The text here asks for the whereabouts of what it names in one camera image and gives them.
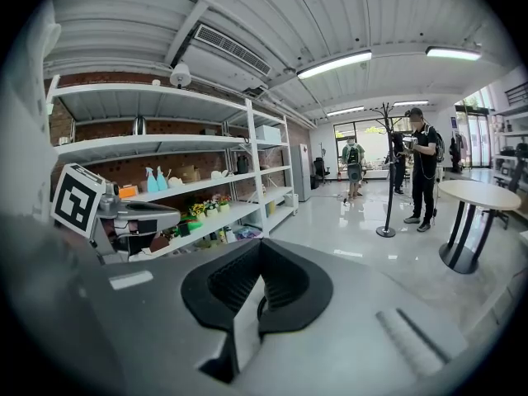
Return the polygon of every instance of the blue spray bottle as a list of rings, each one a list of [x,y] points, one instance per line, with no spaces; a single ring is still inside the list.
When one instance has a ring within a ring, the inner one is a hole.
[[[161,166],[158,166],[158,189],[160,191],[165,191],[167,189],[167,181],[165,180],[165,177],[163,177]]]
[[[156,182],[156,179],[154,178],[153,170],[151,167],[146,167],[146,168],[147,168],[147,191],[148,192],[158,192],[159,191],[158,183]]]

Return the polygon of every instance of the sneaker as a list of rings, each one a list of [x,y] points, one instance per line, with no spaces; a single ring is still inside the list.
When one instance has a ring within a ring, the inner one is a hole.
[[[407,223],[407,224],[418,224],[418,223],[420,223],[420,218],[419,217],[414,217],[412,215],[411,217],[407,217],[403,222]]]
[[[424,221],[422,224],[420,224],[420,227],[417,229],[417,231],[418,232],[426,232],[430,228],[431,228],[431,224],[430,223],[426,223]]]

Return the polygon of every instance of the bag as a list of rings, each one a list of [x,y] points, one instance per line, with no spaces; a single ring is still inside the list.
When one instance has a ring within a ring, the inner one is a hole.
[[[431,126],[426,125],[426,134],[429,134],[429,129]],[[446,147],[444,145],[444,140],[442,139],[442,136],[438,133],[438,130],[436,131],[436,136],[438,137],[438,142],[436,143],[436,162],[442,163],[444,161],[444,152],[446,151]]]
[[[360,163],[360,151],[357,149],[355,145],[352,145],[348,149],[348,158],[346,159],[346,164],[349,166],[351,164],[359,164]]]

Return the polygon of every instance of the red brick wall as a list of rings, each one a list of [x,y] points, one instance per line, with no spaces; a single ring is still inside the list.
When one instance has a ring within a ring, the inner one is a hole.
[[[168,78],[141,73],[84,73],[68,75],[61,77],[59,86],[65,87],[87,83],[151,83],[156,78],[161,81],[162,85],[170,86]],[[243,103],[240,98],[212,87],[191,84],[187,89]],[[49,127],[51,142],[53,145],[56,145],[60,136],[69,136],[72,119],[59,100],[55,100],[54,103],[53,114],[49,117]],[[267,114],[275,114],[263,107],[258,107],[257,109]],[[216,129],[217,134],[220,134],[220,127],[214,125],[181,122],[178,120],[147,120],[147,131],[150,134],[199,134],[204,128]],[[80,125],[77,126],[75,130],[75,141],[78,142],[85,139],[129,135],[131,130],[132,120]],[[307,144],[309,146],[309,132],[307,130],[291,122],[288,122],[288,130],[290,144]],[[248,137],[248,130],[236,127],[229,128],[229,133],[234,136],[242,135]],[[261,165],[267,164],[270,167],[283,165],[281,150],[282,148],[272,148],[266,152],[259,152],[259,163]],[[235,153],[233,155],[233,165],[235,166],[235,170],[236,157],[239,154],[242,153]],[[252,170],[251,157],[249,154],[245,154],[248,156],[250,170]],[[146,178],[145,167],[147,166],[151,167],[154,171],[156,171],[158,166],[161,166],[163,173],[166,175],[170,169],[173,169],[171,175],[173,176],[174,168],[190,165],[198,167],[202,179],[210,177],[213,170],[222,171],[226,168],[224,153],[192,153],[131,158],[114,162],[93,164],[88,168],[110,181],[117,182],[119,186],[132,184],[137,185],[140,188],[140,182],[144,181]],[[59,174],[60,168],[57,166],[56,172],[54,172],[54,175],[52,176],[53,184],[56,184],[59,179]],[[272,186],[270,181],[273,181],[277,186],[284,186],[285,173],[278,172],[262,177],[264,186]],[[240,196],[251,194],[255,191],[253,179],[235,182],[235,186],[237,187],[237,193]],[[193,198],[202,201],[209,198],[214,193],[229,193],[229,186],[217,186],[215,188],[196,192],[193,195],[185,194],[183,196],[175,196],[165,200],[159,200],[157,202],[159,204],[176,207],[179,210],[186,210],[188,205],[192,203],[191,200]]]
[[[58,145],[60,137],[70,136],[72,122],[72,116],[60,100],[55,99],[53,112],[49,116],[49,140],[52,145]]]

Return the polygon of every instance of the man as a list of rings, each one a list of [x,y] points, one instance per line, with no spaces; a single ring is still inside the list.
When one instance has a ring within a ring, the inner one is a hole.
[[[394,192],[402,195],[402,183],[405,176],[405,148],[403,146],[403,136],[399,132],[393,133],[394,151]]]
[[[435,208],[432,195],[435,187],[436,174],[436,144],[438,137],[433,127],[426,125],[422,111],[413,107],[408,112],[414,133],[412,134],[414,155],[414,169],[412,170],[412,200],[414,211],[412,216],[405,219],[407,224],[420,223],[422,213],[422,196],[426,202],[426,213],[418,232],[426,232],[431,228],[431,217]]]
[[[346,147],[342,152],[342,161],[346,164],[346,171],[348,174],[348,181],[350,182],[350,189],[348,191],[348,199],[354,200],[360,189],[361,180],[361,166],[364,163],[365,150],[356,143],[355,138],[350,137],[346,142]]]

